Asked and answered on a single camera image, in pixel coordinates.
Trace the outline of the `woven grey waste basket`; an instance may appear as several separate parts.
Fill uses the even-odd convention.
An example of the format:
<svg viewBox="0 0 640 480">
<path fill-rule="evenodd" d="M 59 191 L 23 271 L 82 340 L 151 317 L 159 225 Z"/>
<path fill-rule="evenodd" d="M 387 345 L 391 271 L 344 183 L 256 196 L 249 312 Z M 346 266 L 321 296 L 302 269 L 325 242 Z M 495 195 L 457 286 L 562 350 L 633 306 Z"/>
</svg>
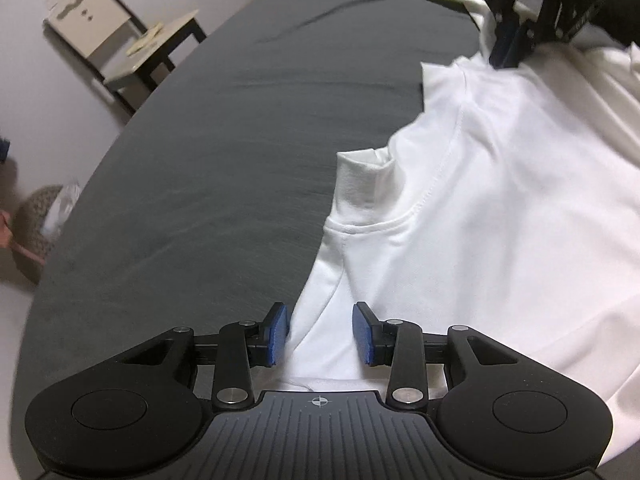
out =
<svg viewBox="0 0 640 480">
<path fill-rule="evenodd" d="M 77 182 L 38 188 L 17 208 L 9 226 L 11 254 L 17 271 L 37 285 L 48 258 L 61 236 L 82 187 Z"/>
</svg>

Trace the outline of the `white long sleeve shirt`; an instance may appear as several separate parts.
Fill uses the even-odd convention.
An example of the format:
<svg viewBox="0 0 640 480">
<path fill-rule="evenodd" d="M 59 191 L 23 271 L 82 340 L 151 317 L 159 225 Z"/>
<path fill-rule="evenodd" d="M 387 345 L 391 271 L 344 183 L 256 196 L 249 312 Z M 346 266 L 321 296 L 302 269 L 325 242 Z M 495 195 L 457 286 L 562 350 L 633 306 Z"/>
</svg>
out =
<svg viewBox="0 0 640 480">
<path fill-rule="evenodd" d="M 352 307 L 441 333 L 463 324 L 573 378 L 639 439 L 639 47 L 488 54 L 482 0 L 451 0 L 480 50 L 422 67 L 423 110 L 384 148 L 337 156 L 332 209 L 269 389 L 381 389 Z"/>
</svg>

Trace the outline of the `dark grey bed sheet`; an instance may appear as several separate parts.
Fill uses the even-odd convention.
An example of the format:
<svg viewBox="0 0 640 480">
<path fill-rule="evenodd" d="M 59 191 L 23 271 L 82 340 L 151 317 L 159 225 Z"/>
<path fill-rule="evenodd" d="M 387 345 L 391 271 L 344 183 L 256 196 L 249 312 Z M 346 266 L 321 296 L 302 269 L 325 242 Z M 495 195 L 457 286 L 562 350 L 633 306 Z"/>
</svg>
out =
<svg viewBox="0 0 640 480">
<path fill-rule="evenodd" d="M 81 193 L 26 322 L 11 414 L 18 475 L 44 388 L 176 326 L 210 334 L 294 304 L 336 156 L 422 108 L 423 63 L 478 48 L 461 6 L 254 0 L 155 90 Z"/>
</svg>

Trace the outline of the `cream and black wooden chair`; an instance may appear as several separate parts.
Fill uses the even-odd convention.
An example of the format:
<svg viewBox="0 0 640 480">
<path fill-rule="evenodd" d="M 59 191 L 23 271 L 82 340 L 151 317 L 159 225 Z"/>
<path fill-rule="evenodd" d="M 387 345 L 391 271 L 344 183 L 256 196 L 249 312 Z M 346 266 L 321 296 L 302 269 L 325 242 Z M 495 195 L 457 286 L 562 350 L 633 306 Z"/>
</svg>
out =
<svg viewBox="0 0 640 480">
<path fill-rule="evenodd" d="M 158 87 L 154 73 L 176 68 L 170 56 L 186 40 L 199 44 L 207 38 L 191 11 L 164 23 L 152 44 L 134 56 L 126 50 L 149 28 L 122 0 L 51 0 L 43 28 L 61 41 L 128 114 L 137 107 L 128 99 L 128 89 L 141 84 L 147 92 Z"/>
</svg>

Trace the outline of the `yellow item on chair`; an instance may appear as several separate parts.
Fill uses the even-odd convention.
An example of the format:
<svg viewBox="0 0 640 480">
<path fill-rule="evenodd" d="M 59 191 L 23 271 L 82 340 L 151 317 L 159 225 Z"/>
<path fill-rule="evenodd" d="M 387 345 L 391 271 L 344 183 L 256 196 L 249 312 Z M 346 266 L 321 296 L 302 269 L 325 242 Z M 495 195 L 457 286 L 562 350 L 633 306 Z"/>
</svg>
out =
<svg viewBox="0 0 640 480">
<path fill-rule="evenodd" d="M 134 56 L 138 52 L 149 47 L 150 44 L 155 40 L 156 36 L 160 34 L 164 29 L 164 24 L 162 22 L 158 22 L 149 28 L 142 36 L 140 36 L 136 41 L 134 41 L 131 46 L 126 50 L 127 56 Z"/>
</svg>

